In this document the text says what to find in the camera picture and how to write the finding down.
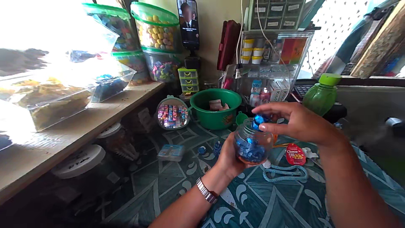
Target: metal watch strap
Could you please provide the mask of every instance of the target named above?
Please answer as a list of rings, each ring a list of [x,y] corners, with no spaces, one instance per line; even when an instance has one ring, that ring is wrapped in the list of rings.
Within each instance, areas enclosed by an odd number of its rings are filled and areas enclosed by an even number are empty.
[[[210,203],[214,204],[217,202],[217,198],[208,191],[208,189],[204,186],[203,182],[201,181],[201,177],[199,177],[196,181],[198,189],[201,191],[204,198]]]

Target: wooden shelf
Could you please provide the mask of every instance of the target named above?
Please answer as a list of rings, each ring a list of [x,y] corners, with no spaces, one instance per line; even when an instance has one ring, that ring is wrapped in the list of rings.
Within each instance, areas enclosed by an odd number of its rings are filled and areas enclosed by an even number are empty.
[[[163,87],[130,87],[43,132],[9,132],[14,145],[0,151],[0,205]]]

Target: smartphone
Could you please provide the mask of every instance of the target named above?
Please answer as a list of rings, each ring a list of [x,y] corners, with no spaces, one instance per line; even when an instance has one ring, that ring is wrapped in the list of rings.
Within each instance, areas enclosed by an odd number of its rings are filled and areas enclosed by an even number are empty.
[[[200,48],[200,34],[198,31],[197,2],[195,0],[177,0],[177,9],[183,46],[190,51],[198,50]]]

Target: green bottle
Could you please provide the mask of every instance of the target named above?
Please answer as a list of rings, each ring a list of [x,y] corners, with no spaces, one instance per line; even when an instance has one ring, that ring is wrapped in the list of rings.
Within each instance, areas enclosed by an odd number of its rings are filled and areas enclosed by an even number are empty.
[[[336,100],[336,85],[342,76],[333,73],[324,73],[304,96],[303,105],[314,113],[323,116],[333,106]]]

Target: hand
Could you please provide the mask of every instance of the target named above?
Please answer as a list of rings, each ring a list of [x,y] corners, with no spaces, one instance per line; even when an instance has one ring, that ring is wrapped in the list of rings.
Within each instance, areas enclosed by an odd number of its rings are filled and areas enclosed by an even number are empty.
[[[284,117],[288,124],[260,124],[262,131],[273,134],[287,135],[304,142],[313,142],[321,146],[346,140],[332,124],[313,113],[299,103],[274,102],[260,105],[252,110],[253,113],[273,114],[275,118]]]
[[[235,132],[231,132],[222,145],[220,157],[215,164],[231,180],[243,172],[244,169],[252,167],[252,165],[247,165],[236,157],[234,141]]]

